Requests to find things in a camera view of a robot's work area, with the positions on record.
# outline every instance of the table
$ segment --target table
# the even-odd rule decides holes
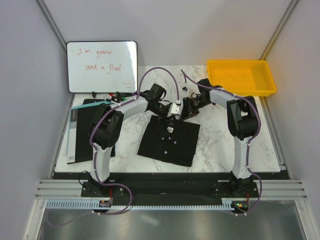
[[[138,68],[138,79],[152,66]],[[183,69],[195,81],[207,78],[205,65],[162,66],[175,76],[181,98],[182,87],[185,86]],[[143,81],[141,90],[148,90],[153,83],[157,83],[167,90],[165,100],[175,102],[177,99],[176,87],[163,70],[157,69],[150,72]],[[187,87],[198,93],[198,87],[187,82]],[[107,94],[98,94],[97,99],[105,99]],[[84,99],[93,98],[91,93],[75,94],[72,106],[78,106]],[[257,109],[261,119],[261,131],[252,142],[250,148],[249,164],[254,172],[279,172],[279,163],[266,124],[266,119],[258,97],[255,97]],[[116,156],[110,160],[111,172],[141,172],[141,173],[186,173],[186,172],[230,172],[234,165],[234,138],[228,130],[227,111],[219,105],[207,105],[200,109],[200,114],[186,120],[190,123],[200,124],[199,138],[195,156],[191,167],[174,165],[151,158],[137,155],[139,145],[146,126],[153,113],[139,113],[123,122],[119,140],[116,145]],[[57,173],[80,173],[92,169],[92,161],[67,164],[67,139],[68,127],[63,133],[63,139],[54,171]]]

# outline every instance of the white wall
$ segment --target white wall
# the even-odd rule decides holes
[[[21,239],[71,94],[66,54],[33,0],[0,1],[0,233]]]
[[[320,225],[320,1],[302,0],[268,62],[270,103],[290,173],[301,179]]]
[[[290,0],[44,0],[65,40],[135,40],[138,64],[259,59]]]

